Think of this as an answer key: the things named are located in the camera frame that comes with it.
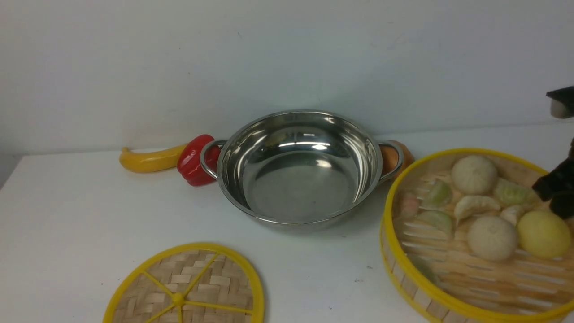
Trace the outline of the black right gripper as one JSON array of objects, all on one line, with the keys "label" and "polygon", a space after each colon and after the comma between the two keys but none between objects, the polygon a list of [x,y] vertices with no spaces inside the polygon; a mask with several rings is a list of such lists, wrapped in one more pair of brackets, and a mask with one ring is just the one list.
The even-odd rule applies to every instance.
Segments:
[{"label": "black right gripper", "polygon": [[[574,87],[569,86],[546,93],[551,100],[551,116],[557,119],[574,117]],[[551,211],[562,219],[574,216],[574,142],[568,157],[554,170],[541,176],[532,189],[543,202],[549,201]]]}]

